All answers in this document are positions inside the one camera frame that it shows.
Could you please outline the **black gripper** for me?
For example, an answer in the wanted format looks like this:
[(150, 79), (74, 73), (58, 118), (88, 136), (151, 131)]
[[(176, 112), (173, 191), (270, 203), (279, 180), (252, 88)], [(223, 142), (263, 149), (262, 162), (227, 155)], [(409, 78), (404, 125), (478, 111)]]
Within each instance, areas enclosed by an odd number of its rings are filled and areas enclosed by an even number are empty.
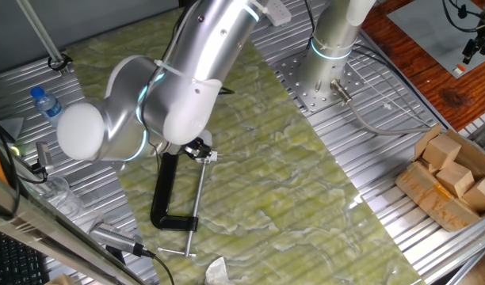
[(203, 139), (194, 139), (183, 145), (178, 151), (179, 154), (186, 154), (190, 158), (195, 158), (197, 162), (204, 162), (211, 152), (212, 148)]

